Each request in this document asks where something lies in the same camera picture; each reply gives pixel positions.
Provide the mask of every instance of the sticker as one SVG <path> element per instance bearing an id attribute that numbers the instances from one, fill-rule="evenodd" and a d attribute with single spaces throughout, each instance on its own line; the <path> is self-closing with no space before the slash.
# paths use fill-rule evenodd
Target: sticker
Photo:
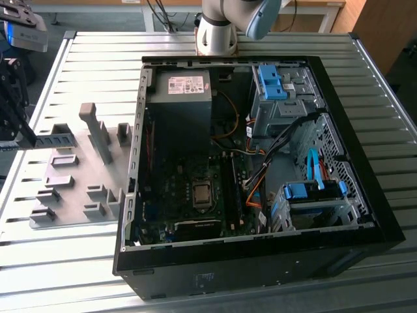
<path id="1" fill-rule="evenodd" d="M 266 216 L 261 212 L 259 212 L 259 221 L 262 223 L 263 226 L 266 226 Z"/>
<path id="2" fill-rule="evenodd" d="M 194 287 L 201 288 L 210 288 L 213 287 L 214 282 L 214 273 L 207 274 L 195 274 L 194 275 Z"/>
<path id="3" fill-rule="evenodd" d="M 169 95 L 182 95 L 185 93 L 204 93 L 202 76 L 171 77 L 168 81 Z"/>
<path id="4" fill-rule="evenodd" d="M 283 83 L 282 87 L 284 87 L 285 90 L 295 90 L 293 83 Z"/>

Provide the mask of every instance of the power supply label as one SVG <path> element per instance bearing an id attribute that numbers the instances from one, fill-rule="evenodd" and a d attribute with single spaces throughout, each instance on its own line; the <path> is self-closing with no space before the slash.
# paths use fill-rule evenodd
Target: power supply label
<path id="1" fill-rule="evenodd" d="M 168 94 L 182 95 L 185 93 L 204 93 L 202 76 L 171 77 L 168 80 Z"/>

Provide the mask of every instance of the wire bundle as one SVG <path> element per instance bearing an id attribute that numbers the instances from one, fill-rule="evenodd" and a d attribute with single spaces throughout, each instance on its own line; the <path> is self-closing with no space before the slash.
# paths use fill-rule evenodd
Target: wire bundle
<path id="1" fill-rule="evenodd" d="M 287 143 L 289 143 L 291 136 L 293 135 L 294 131 L 302 124 L 308 121 L 313 121 L 317 119 L 320 116 L 320 113 L 311 113 L 305 117 L 300 117 L 296 119 L 292 124 L 290 124 L 287 128 L 285 128 L 272 142 L 270 145 L 268 151 L 265 153 L 265 156 L 262 160 L 261 167 L 247 180 L 244 182 L 244 187 L 247 188 L 250 186 L 256 179 L 258 179 L 257 183 L 255 184 L 254 188 L 250 192 L 250 195 L 248 199 L 246 200 L 246 205 L 253 206 L 253 207 L 263 207 L 262 205 L 259 205 L 258 203 L 253 203 L 251 201 L 251 198 L 255 191 L 259 188 L 261 183 L 263 183 L 266 175 L 266 171 L 272 162 L 273 155 L 278 152 L 281 148 L 283 148 Z M 260 192 L 259 193 L 262 201 L 265 200 L 265 193 Z"/>

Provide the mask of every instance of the wooden furniture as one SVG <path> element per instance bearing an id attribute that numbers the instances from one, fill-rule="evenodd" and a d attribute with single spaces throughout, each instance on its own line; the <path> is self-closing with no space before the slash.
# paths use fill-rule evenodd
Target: wooden furniture
<path id="1" fill-rule="evenodd" d="M 201 0 L 163 0 L 167 12 L 201 12 Z M 154 31 L 152 10 L 145 0 L 32 0 L 34 12 L 142 12 L 146 31 Z M 345 0 L 297 0 L 297 19 L 292 31 L 329 33 Z M 295 13 L 294 1 L 282 8 L 273 31 L 286 28 Z"/>
<path id="2" fill-rule="evenodd" d="M 356 33 L 383 74 L 417 30 L 416 0 L 347 0 L 333 33 Z"/>

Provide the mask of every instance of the table surface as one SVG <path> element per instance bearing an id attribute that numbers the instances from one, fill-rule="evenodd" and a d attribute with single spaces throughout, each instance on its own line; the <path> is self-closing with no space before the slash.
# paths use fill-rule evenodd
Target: table surface
<path id="1" fill-rule="evenodd" d="M 199 5 L 202 0 L 163 0 L 164 5 Z M 301 7 L 343 7 L 346 0 L 297 0 L 297 5 Z M 122 0 L 32 0 L 34 5 L 147 5 L 146 0 L 140 3 L 123 3 Z"/>
<path id="2" fill-rule="evenodd" d="M 361 47 L 347 35 L 239 37 L 242 55 L 319 55 L 407 240 L 339 276 L 282 286 L 143 302 L 111 273 L 116 223 L 34 231 L 31 198 L 51 150 L 19 152 L 0 195 L 0 311 L 416 312 L 415 126 Z M 96 102 L 107 127 L 134 120 L 143 55 L 194 55 L 191 33 L 78 33 L 65 39 L 31 120 L 37 133 Z M 84 123 L 75 123 L 77 134 Z"/>

